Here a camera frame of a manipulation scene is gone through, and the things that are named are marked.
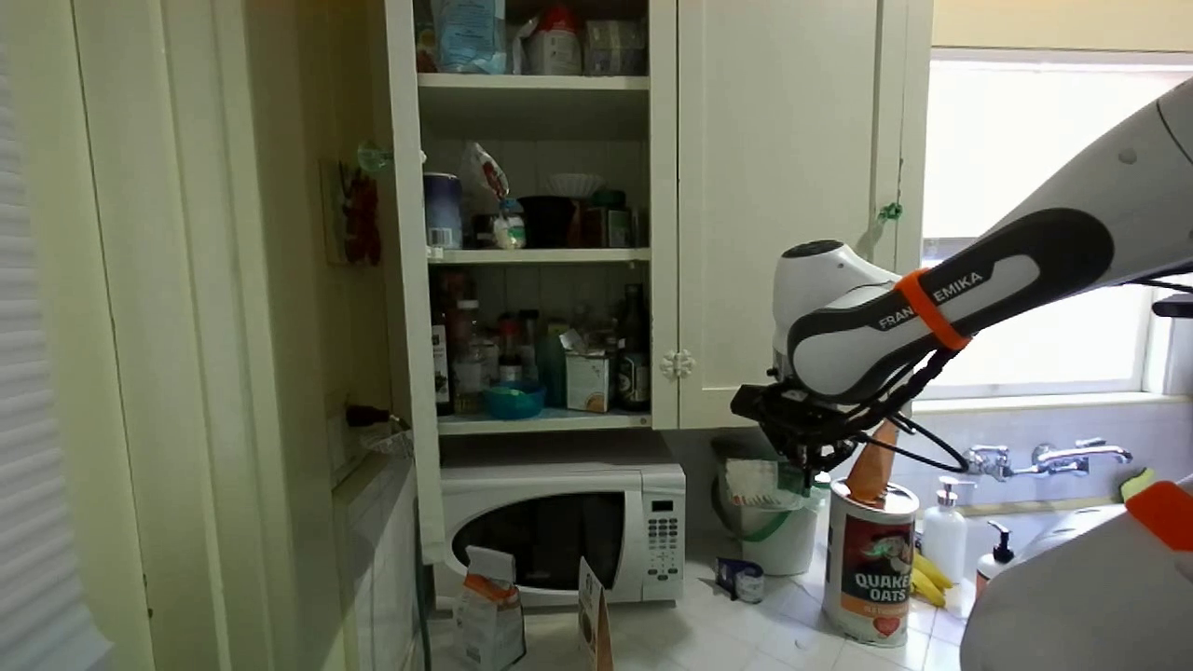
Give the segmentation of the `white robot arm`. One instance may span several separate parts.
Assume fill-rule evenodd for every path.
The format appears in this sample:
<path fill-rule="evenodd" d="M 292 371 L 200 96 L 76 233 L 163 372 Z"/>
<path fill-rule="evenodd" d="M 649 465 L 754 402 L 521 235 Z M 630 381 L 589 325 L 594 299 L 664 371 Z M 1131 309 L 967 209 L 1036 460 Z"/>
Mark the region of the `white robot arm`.
<path fill-rule="evenodd" d="M 1193 81 L 1131 114 L 957 254 L 893 278 L 839 240 L 772 284 L 772 377 L 732 394 L 805 470 L 893 423 L 977 334 L 1193 265 Z M 963 671 L 1193 671 L 1190 490 L 1156 481 L 1102 526 L 983 581 Z"/>

